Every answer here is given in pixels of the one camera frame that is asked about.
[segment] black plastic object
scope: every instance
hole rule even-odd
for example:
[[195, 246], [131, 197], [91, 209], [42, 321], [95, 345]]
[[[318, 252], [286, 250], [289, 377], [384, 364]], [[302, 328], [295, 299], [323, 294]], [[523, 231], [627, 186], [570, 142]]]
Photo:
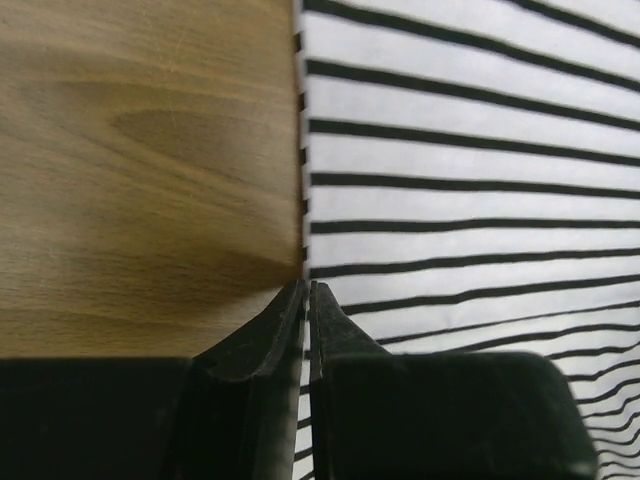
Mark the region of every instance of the black plastic object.
[[309, 318], [316, 480], [596, 477], [567, 383], [544, 358], [390, 355], [324, 284], [311, 286]]
[[[0, 361], [0, 479], [289, 480], [306, 293], [194, 359]], [[309, 318], [317, 480], [595, 478], [541, 357], [391, 355], [324, 284]]]
[[0, 478], [291, 478], [305, 298], [195, 359], [0, 361]]

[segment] wood grain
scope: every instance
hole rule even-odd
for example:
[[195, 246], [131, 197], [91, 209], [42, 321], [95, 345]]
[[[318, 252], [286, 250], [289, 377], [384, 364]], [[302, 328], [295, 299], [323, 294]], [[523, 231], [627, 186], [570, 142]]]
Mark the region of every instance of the wood grain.
[[290, 0], [0, 0], [0, 355], [196, 354], [299, 275]]

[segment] wooden panel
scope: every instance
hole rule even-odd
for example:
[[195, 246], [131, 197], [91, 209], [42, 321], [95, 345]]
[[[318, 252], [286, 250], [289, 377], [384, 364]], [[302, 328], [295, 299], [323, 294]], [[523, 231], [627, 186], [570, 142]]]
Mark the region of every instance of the wooden panel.
[[290, 0], [0, 0], [0, 355], [211, 346], [299, 275]]

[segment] black stripe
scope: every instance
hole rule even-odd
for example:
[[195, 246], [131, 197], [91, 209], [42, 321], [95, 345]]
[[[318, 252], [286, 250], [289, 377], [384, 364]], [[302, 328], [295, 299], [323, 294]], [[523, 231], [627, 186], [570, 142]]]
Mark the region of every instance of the black stripe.
[[624, 400], [624, 402], [622, 402], [622, 405], [620, 405], [620, 407], [616, 408], [615, 410], [591, 413], [589, 415], [584, 415], [582, 418], [609, 417], [609, 416], [620, 415], [622, 412], [624, 412], [624, 409], [627, 407], [627, 405], [629, 405], [631, 402], [634, 402], [638, 399], [640, 399], [640, 393], [638, 395], [634, 395], [633, 397], [627, 397]]
[[629, 33], [623, 32], [621, 30], [616, 30], [615, 28], [612, 28], [608, 25], [595, 22], [590, 18], [576, 15], [575, 13], [569, 12], [568, 10], [551, 7], [549, 5], [533, 2], [531, 0], [505, 0], [505, 1], [514, 3], [524, 8], [525, 10], [536, 12], [547, 18], [552, 18], [553, 20], [566, 23], [567, 25], [572, 25], [574, 27], [587, 30], [601, 37], [608, 38], [609, 40], [613, 40], [618, 43], [624, 43], [626, 45], [631, 45], [633, 47], [640, 48], [640, 38], [634, 35], [631, 35]]
[[640, 300], [636, 300], [633, 302], [626, 302], [626, 303], [618, 303], [618, 304], [613, 304], [613, 305], [605, 305], [603, 307], [594, 307], [594, 308], [586, 308], [586, 309], [580, 309], [580, 310], [567, 310], [564, 312], [555, 312], [555, 313], [547, 313], [547, 314], [543, 314], [543, 315], [531, 315], [528, 317], [520, 317], [520, 318], [512, 318], [509, 320], [501, 320], [501, 321], [497, 321], [497, 322], [489, 322], [489, 323], [476, 323], [476, 324], [472, 324], [472, 325], [466, 325], [463, 327], [456, 327], [456, 328], [448, 328], [448, 329], [442, 329], [442, 330], [434, 330], [431, 332], [423, 332], [423, 333], [412, 333], [410, 335], [399, 335], [399, 336], [395, 336], [395, 337], [387, 337], [387, 338], [381, 338], [381, 339], [376, 339], [376, 341], [380, 344], [380, 345], [390, 345], [393, 343], [401, 343], [401, 342], [406, 342], [409, 340], [418, 340], [418, 339], [422, 339], [422, 338], [427, 338], [427, 337], [434, 337], [434, 336], [439, 336], [439, 335], [444, 335], [444, 334], [450, 334], [450, 333], [457, 333], [457, 332], [463, 332], [463, 331], [469, 331], [469, 330], [478, 330], [478, 329], [482, 329], [485, 327], [494, 327], [496, 325], [507, 325], [510, 323], [516, 323], [516, 322], [522, 322], [522, 321], [527, 321], [527, 320], [535, 320], [535, 319], [539, 319], [539, 318], [553, 318], [553, 317], [558, 317], [561, 315], [572, 315], [572, 314], [582, 314], [582, 313], [593, 313], [593, 312], [602, 312], [602, 311], [607, 311], [607, 310], [622, 310], [625, 308], [637, 308], [640, 306]]
[[625, 463], [617, 462], [617, 461], [614, 461], [614, 460], [611, 460], [609, 462], [600, 463], [600, 468], [610, 467], [612, 465], [615, 465], [616, 467], [628, 468], [629, 470], [640, 469], [640, 465], [627, 465]]
[[575, 158], [578, 160], [587, 160], [590, 162], [608, 163], [613, 165], [630, 165], [633, 167], [640, 166], [640, 158], [630, 157], [627, 155], [614, 155], [578, 148], [557, 147], [539, 143], [525, 143], [498, 138], [477, 137], [473, 135], [460, 135], [438, 132], [435, 130], [416, 130], [387, 125], [312, 118], [309, 120], [309, 131], [335, 135], [404, 140], [435, 145], [452, 145], [457, 147], [495, 150], [500, 152], [527, 153], [549, 157]]
[[[565, 330], [559, 330], [556, 332], [536, 332], [536, 333], [523, 333], [520, 335], [512, 335], [508, 337], [492, 338], [483, 342], [472, 343], [464, 345], [462, 347], [456, 347], [450, 351], [454, 352], [472, 352], [477, 350], [485, 350], [488, 348], [500, 347], [503, 345], [513, 345], [521, 342], [539, 342], [544, 340], [555, 340], [566, 335], [573, 335], [575, 333], [590, 333], [598, 331], [614, 331], [614, 332], [640, 332], [640, 325], [619, 325], [619, 324], [597, 324], [597, 325], [582, 325], [579, 327], [567, 328]], [[593, 403], [591, 400], [584, 401], [584, 403]]]
[[608, 278], [562, 280], [556, 282], [513, 285], [509, 287], [479, 288], [477, 290], [468, 290], [466, 292], [456, 293], [452, 295], [419, 295], [397, 300], [355, 303], [352, 305], [343, 306], [342, 310], [346, 315], [356, 315], [359, 313], [382, 312], [386, 310], [397, 310], [401, 308], [433, 305], [456, 305], [462, 302], [467, 302], [469, 300], [477, 300], [483, 298], [500, 298], [559, 290], [595, 288], [608, 285], [618, 285], [622, 283], [632, 283], [637, 281], [640, 281], [640, 275], [621, 275]]
[[597, 442], [602, 442], [602, 443], [608, 443], [608, 444], [611, 444], [611, 445], [633, 445], [635, 443], [635, 441], [638, 439], [639, 436], [640, 436], [640, 430], [636, 430], [636, 432], [633, 434], [633, 436], [629, 440], [625, 440], [625, 441], [609, 440], [609, 439], [606, 439], [606, 438], [596, 438], [596, 437], [593, 437], [593, 436], [592, 436], [592, 440], [597, 441]]
[[600, 477], [600, 480], [609, 480], [610, 478], [613, 477], [624, 477], [624, 478], [638, 478], [638, 475], [630, 475], [628, 473], [609, 473], [607, 475], [605, 475], [604, 477]]
[[307, 108], [307, 103], [305, 101], [305, 93], [301, 92], [298, 94], [298, 111], [302, 112]]
[[621, 458], [636, 458], [640, 455], [640, 450], [636, 451], [635, 453], [622, 453], [616, 450], [609, 450], [607, 448], [603, 448], [601, 450], [598, 450], [596, 452], [598, 455], [601, 455], [603, 453], [609, 453], [611, 455], [615, 455], [617, 457], [621, 457]]
[[310, 455], [313, 455], [313, 449], [311, 447], [305, 448], [304, 450], [300, 450], [299, 452], [295, 453], [295, 455], [293, 456], [293, 461], [299, 462], [300, 460], [304, 460]]
[[640, 411], [631, 415], [629, 417], [629, 420], [627, 420], [627, 422], [624, 425], [620, 425], [619, 427], [588, 427], [588, 428], [589, 428], [589, 431], [594, 431], [594, 432], [620, 433], [620, 432], [624, 432], [627, 428], [629, 428], [629, 426], [631, 425], [631, 422], [633, 422], [638, 417], [640, 417]]
[[303, 418], [302, 420], [298, 420], [297, 430], [302, 430], [303, 428], [307, 428], [311, 425], [311, 417]]
[[395, 220], [340, 220], [335, 222], [311, 222], [311, 233], [436, 233], [480, 228], [519, 229], [637, 229], [640, 221], [633, 220], [559, 220], [542, 218], [474, 218], [450, 222], [411, 222]]
[[583, 398], [576, 401], [578, 405], [591, 405], [592, 403], [602, 402], [603, 400], [607, 400], [611, 397], [614, 397], [617, 393], [620, 392], [624, 387], [628, 387], [629, 385], [638, 385], [640, 384], [640, 378], [628, 378], [618, 384], [612, 389], [598, 395], [593, 398]]
[[311, 269], [311, 278], [327, 279], [351, 275], [387, 275], [418, 272], [438, 268], [464, 268], [478, 265], [495, 265], [523, 262], [546, 262], [551, 260], [578, 260], [596, 258], [632, 257], [640, 255], [640, 248], [617, 250], [563, 250], [557, 252], [496, 253], [469, 255], [466, 257], [439, 257], [413, 262], [397, 263], [352, 263]]
[[549, 360], [562, 360], [564, 358], [574, 357], [599, 357], [608, 353], [627, 353], [640, 345], [640, 342], [629, 345], [628, 347], [601, 347], [601, 348], [583, 348], [579, 350], [566, 350], [547, 355]]
[[383, 70], [341, 65], [321, 60], [307, 60], [307, 73], [311, 75], [341, 78], [377, 85], [387, 85], [420, 92], [436, 93], [456, 98], [466, 98], [469, 100], [477, 100], [494, 105], [517, 108], [520, 110], [540, 112], [563, 118], [572, 118], [585, 122], [627, 128], [635, 131], [640, 130], [640, 122], [626, 118], [615, 117], [580, 108], [566, 107], [554, 103], [541, 102], [514, 95], [507, 95], [482, 88], [440, 82], [437, 80], [402, 75]]
[[568, 375], [567, 379], [570, 382], [594, 382], [598, 380], [600, 377], [603, 377], [608, 373], [619, 370], [620, 368], [638, 366], [638, 365], [640, 365], [640, 359], [628, 360], [626, 362], [616, 363], [615, 365], [609, 368], [605, 368], [604, 370], [600, 370], [592, 375]]
[[549, 70], [556, 70], [576, 77], [588, 78], [590, 80], [626, 88], [634, 92], [640, 92], [640, 82], [633, 79], [584, 65], [566, 62], [549, 55], [535, 53], [493, 38], [445, 28], [440, 25], [419, 22], [388, 13], [352, 7], [330, 0], [305, 0], [304, 5], [307, 10], [336, 16], [353, 22], [398, 30], [447, 43], [465, 45], [478, 50], [497, 53]]
[[597, 198], [640, 200], [640, 191], [615, 188], [581, 187], [561, 183], [531, 183], [500, 180], [459, 180], [362, 173], [312, 173], [316, 187], [383, 187], [439, 192], [514, 192], [571, 195]]

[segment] black-and-white striped background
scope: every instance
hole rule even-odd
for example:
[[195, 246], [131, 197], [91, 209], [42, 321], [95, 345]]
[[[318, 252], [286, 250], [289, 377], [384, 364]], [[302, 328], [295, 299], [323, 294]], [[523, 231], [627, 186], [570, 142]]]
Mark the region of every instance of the black-and-white striped background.
[[295, 4], [307, 274], [392, 352], [553, 359], [640, 477], [640, 1]]

